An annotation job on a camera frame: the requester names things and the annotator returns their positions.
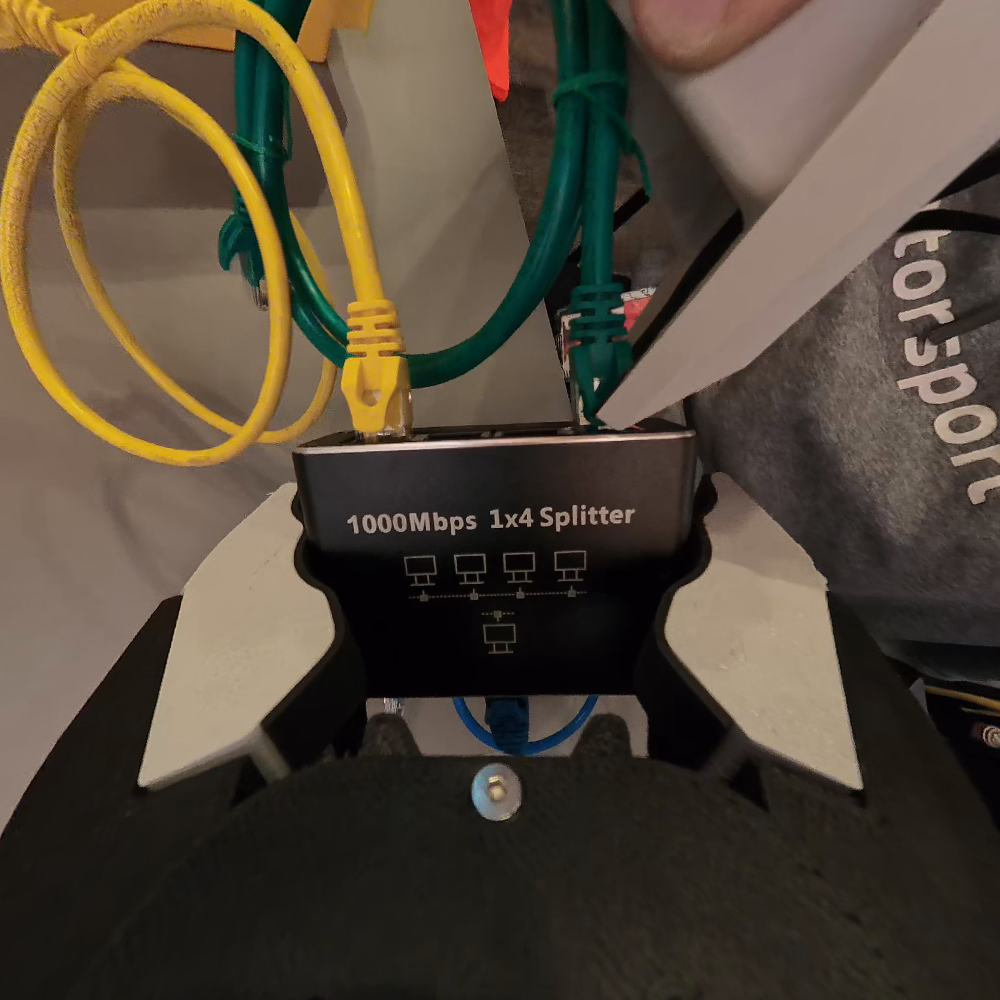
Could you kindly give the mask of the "person's grey sweatshirt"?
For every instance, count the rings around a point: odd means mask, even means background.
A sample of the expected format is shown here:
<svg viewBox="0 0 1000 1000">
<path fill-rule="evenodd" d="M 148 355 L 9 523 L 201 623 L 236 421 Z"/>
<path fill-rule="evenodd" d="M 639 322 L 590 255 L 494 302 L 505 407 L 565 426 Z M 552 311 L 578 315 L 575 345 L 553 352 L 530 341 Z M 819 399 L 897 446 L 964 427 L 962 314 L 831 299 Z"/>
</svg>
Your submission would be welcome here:
<svg viewBox="0 0 1000 1000">
<path fill-rule="evenodd" d="M 998 646 L 998 237 L 894 235 L 690 398 L 707 465 L 890 641 Z"/>
</svg>

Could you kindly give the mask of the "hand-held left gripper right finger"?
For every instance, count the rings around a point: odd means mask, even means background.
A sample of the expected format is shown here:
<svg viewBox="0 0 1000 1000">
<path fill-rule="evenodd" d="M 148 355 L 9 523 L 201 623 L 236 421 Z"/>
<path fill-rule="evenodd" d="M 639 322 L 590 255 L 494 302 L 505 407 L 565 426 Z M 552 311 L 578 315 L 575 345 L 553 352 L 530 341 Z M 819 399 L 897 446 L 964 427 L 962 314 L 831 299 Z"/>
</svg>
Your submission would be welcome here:
<svg viewBox="0 0 1000 1000">
<path fill-rule="evenodd" d="M 678 567 L 633 675 L 648 757 L 724 782 L 774 764 L 860 791 L 827 583 L 804 549 L 716 474 Z"/>
</svg>

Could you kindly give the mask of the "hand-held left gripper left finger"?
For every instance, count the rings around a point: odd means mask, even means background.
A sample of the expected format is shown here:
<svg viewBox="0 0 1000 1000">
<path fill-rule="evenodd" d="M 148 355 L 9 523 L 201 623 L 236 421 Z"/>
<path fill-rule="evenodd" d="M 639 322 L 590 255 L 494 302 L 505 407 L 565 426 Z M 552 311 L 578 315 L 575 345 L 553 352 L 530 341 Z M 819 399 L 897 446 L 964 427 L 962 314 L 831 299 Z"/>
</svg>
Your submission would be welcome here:
<svg viewBox="0 0 1000 1000">
<path fill-rule="evenodd" d="M 364 706 L 365 671 L 338 600 L 303 563 L 295 496 L 293 483 L 274 491 L 185 585 L 139 787 L 242 758 L 281 780 Z"/>
</svg>

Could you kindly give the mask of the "orange traffic cone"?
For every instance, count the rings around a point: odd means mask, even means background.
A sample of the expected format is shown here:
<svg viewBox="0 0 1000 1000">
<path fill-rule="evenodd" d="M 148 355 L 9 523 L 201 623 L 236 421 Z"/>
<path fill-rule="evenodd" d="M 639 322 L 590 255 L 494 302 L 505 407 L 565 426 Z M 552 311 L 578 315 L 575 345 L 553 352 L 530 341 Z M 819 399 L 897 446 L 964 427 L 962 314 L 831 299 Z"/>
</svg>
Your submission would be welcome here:
<svg viewBox="0 0 1000 1000">
<path fill-rule="evenodd" d="M 507 101 L 510 90 L 510 21 L 513 1 L 470 1 L 474 27 L 493 98 Z"/>
</svg>

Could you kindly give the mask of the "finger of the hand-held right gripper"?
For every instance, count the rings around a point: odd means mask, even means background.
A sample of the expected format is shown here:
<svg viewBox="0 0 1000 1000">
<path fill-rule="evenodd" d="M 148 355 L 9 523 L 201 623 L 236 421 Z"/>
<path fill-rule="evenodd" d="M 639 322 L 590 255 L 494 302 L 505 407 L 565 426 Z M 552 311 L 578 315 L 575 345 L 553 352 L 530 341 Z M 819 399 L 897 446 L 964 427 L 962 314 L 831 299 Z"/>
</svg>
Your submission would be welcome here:
<svg viewBox="0 0 1000 1000">
<path fill-rule="evenodd" d="M 627 427 L 745 367 L 983 154 L 998 139 L 998 42 L 997 1 L 941 1 L 764 209 L 740 207 L 699 144 L 743 233 L 674 319 L 657 293 L 636 327 L 652 342 L 600 418 Z"/>
<path fill-rule="evenodd" d="M 939 1 L 808 1 L 705 72 L 652 72 L 734 194 L 768 207 Z"/>
</svg>

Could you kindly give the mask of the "person's right hand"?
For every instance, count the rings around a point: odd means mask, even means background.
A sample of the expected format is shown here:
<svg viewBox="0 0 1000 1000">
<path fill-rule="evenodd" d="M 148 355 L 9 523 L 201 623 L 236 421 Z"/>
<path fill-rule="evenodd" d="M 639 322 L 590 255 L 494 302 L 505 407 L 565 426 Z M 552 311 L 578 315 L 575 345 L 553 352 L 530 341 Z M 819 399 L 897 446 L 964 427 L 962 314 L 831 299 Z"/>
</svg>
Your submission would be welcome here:
<svg viewBox="0 0 1000 1000">
<path fill-rule="evenodd" d="M 671 71 L 713 69 L 785 23 L 805 1 L 631 1 L 643 48 Z"/>
</svg>

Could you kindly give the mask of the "black ethernet splitter box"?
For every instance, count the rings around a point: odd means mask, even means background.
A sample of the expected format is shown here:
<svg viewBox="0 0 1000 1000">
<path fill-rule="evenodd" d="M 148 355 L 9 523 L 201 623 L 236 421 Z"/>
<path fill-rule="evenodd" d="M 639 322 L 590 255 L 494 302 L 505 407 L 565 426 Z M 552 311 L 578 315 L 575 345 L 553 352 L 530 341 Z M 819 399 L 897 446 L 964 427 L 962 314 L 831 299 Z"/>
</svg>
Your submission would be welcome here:
<svg viewBox="0 0 1000 1000">
<path fill-rule="evenodd" d="M 343 432 L 293 464 L 303 570 L 367 697 L 635 693 L 691 532 L 693 430 Z"/>
</svg>

